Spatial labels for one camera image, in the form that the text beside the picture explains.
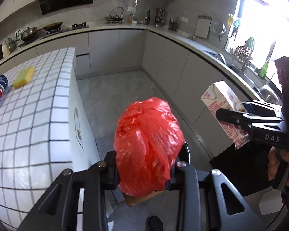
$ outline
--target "milk carton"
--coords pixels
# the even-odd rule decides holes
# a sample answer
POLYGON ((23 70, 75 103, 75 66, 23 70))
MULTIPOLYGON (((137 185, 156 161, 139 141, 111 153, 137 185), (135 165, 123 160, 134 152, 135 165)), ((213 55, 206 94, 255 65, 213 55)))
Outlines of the milk carton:
MULTIPOLYGON (((216 111, 220 108, 247 112, 241 101, 224 81, 214 82, 201 96, 201 100, 215 119, 216 111)), ((243 131, 241 127, 226 122, 218 121, 218 123, 235 143, 236 149, 239 149, 248 141, 248 133, 243 131)))

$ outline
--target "white tile countertop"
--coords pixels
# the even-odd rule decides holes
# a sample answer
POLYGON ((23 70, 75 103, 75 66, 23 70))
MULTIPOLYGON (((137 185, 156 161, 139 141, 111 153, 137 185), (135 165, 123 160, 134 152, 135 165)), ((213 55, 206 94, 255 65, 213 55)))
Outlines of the white tile countertop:
POLYGON ((0 101, 0 220, 15 230, 51 182, 71 167, 69 90, 75 48, 46 53, 6 72, 0 101), (19 71, 31 81, 15 90, 19 71))
POLYGON ((209 62, 211 62, 214 66, 216 66, 218 69, 220 69, 222 72, 224 72, 228 77, 230 77, 235 83, 238 84, 239 87, 241 87, 252 99, 255 100, 261 100, 261 98, 258 96, 258 94, 241 78, 239 77, 233 70, 228 68, 225 64, 222 62, 216 60, 211 55, 206 53, 205 51, 216 51, 219 52, 217 48, 209 45, 208 43, 197 39, 197 41, 194 41, 189 38, 183 37, 181 34, 177 32, 173 32, 168 30, 168 26, 164 27, 155 27, 154 25, 143 25, 143 24, 105 24, 105 22, 92 22, 87 23, 89 25, 89 28, 82 28, 72 31, 67 31, 64 33, 60 33, 57 35, 53 35, 50 37, 47 37, 45 39, 39 39, 37 41, 34 41, 31 44, 26 45, 25 47, 21 49, 17 49, 13 53, 11 53, 8 57, 5 59, 2 59, 0 61, 0 65, 4 63, 5 61, 9 60, 10 58, 18 55, 19 53, 26 51, 34 46, 37 46, 39 44, 52 41, 57 38, 61 38, 64 36, 89 32, 89 31, 96 31, 96 30, 108 30, 108 29, 147 29, 151 32, 160 34, 170 40, 175 41, 178 44, 181 44, 182 46, 188 48, 189 50, 195 52, 196 54, 202 56, 203 58, 207 59, 209 62))

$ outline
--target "green dish soap bottle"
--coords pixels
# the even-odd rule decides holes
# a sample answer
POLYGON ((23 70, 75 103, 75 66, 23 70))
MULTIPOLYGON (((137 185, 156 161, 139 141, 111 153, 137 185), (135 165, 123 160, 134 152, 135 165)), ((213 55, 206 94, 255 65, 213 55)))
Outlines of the green dish soap bottle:
POLYGON ((270 62, 270 58, 266 60, 266 62, 263 64, 262 68, 259 71, 258 76, 263 80, 265 78, 265 75, 267 74, 267 68, 269 67, 269 62, 270 62))

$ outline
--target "strainer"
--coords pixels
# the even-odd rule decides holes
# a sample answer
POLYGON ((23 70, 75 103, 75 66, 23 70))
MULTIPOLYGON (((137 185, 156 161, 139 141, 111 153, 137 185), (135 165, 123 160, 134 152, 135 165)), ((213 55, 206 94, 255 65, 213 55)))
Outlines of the strainer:
POLYGON ((222 35, 226 32, 226 26, 221 21, 212 21, 210 24, 210 31, 219 36, 219 41, 222 35))

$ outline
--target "floor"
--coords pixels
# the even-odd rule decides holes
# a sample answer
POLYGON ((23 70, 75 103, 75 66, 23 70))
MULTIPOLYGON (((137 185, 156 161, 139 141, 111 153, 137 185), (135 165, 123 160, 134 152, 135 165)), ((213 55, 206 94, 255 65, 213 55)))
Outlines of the floor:
MULTIPOLYGON (((141 70, 96 76, 78 80, 77 84, 102 159, 113 150, 116 122, 128 105, 150 97, 167 101, 141 70)), ((173 105, 170 107, 189 144, 192 165, 209 171, 208 154, 173 105)), ((162 220, 165 231, 175 230, 178 192, 164 192, 133 207, 127 206, 119 189, 114 192, 114 197, 119 204, 108 218, 108 221, 114 221, 113 231, 144 231, 146 219, 151 215, 162 220)))

